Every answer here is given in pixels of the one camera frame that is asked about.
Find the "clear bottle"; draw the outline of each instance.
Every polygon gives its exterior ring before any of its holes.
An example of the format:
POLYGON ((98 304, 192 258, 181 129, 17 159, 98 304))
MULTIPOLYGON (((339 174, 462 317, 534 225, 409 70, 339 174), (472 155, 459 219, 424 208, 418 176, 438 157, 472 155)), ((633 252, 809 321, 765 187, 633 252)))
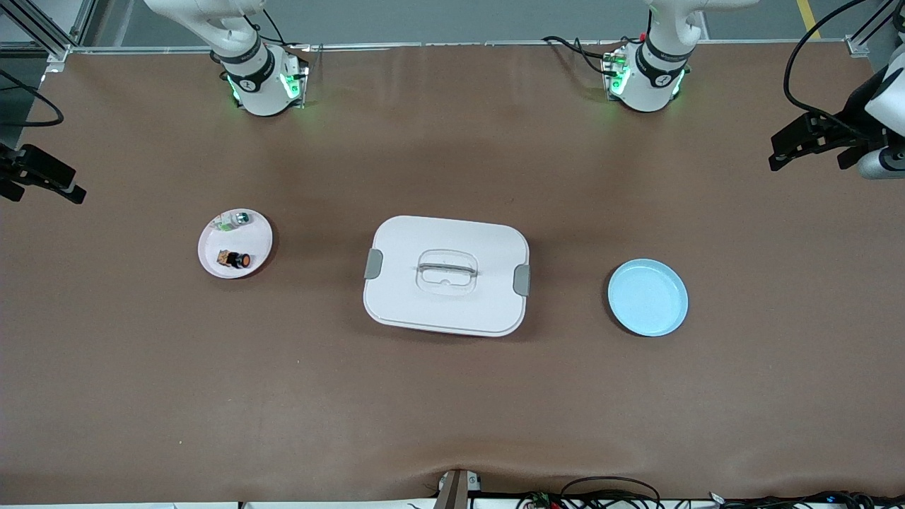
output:
POLYGON ((247 212, 236 212, 235 214, 224 212, 211 221, 211 227, 222 232, 232 232, 239 226, 247 225, 251 221, 252 218, 247 212))

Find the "blue plate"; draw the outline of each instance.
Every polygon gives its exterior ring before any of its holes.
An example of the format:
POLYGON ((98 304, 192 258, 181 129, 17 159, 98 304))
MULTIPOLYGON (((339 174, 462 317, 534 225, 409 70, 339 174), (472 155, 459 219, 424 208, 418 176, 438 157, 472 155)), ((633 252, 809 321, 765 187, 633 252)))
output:
POLYGON ((663 336, 679 328, 688 314, 688 292, 671 268, 640 258, 624 263, 606 291, 610 309, 629 331, 663 336))

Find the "table surface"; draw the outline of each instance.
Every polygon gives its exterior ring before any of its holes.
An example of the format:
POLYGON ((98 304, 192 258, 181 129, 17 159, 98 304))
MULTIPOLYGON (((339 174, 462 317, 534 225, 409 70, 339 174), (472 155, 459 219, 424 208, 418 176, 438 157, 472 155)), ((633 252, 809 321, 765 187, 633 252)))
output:
MULTIPOLYGON (((71 56, 42 87, 66 121, 24 142, 88 197, 0 202, 0 503, 417 497, 450 467, 490 490, 903 491, 905 182, 831 154, 769 171, 799 114, 790 49, 701 46, 653 114, 561 48, 324 53, 308 107, 269 119, 206 55, 71 56), (195 246, 233 207, 278 239, 223 281, 195 246), (397 215, 521 231, 521 327, 372 321, 367 250, 397 215), (607 276, 638 257, 688 287, 668 337, 607 314, 607 276)), ((870 73, 839 43, 799 60, 828 110, 870 73)))

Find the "white plate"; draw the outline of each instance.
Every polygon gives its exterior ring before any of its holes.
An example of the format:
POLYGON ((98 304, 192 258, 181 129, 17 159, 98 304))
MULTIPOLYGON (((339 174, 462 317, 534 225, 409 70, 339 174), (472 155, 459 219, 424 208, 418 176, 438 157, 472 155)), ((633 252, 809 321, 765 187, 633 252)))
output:
POLYGON ((629 331, 663 336, 688 314, 688 292, 671 268, 644 258, 624 263, 610 278, 607 297, 616 319, 629 331))
POLYGON ((224 279, 235 279, 261 268, 271 254, 273 230, 271 224, 267 222, 267 218, 249 208, 234 208, 227 212, 229 214, 247 212, 251 221, 232 232, 214 230, 209 224, 205 225, 201 238, 198 239, 198 261, 210 274, 224 279), (217 255, 224 249, 250 255, 252 264, 243 269, 220 265, 217 263, 217 255))

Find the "white storage box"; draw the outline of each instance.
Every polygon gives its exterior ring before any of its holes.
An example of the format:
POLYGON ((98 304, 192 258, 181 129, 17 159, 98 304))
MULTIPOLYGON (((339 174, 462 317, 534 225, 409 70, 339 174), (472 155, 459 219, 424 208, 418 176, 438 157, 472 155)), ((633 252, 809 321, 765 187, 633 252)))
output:
POLYGON ((528 242, 509 226, 397 216, 374 234, 365 309, 385 325, 505 336, 525 318, 528 242))

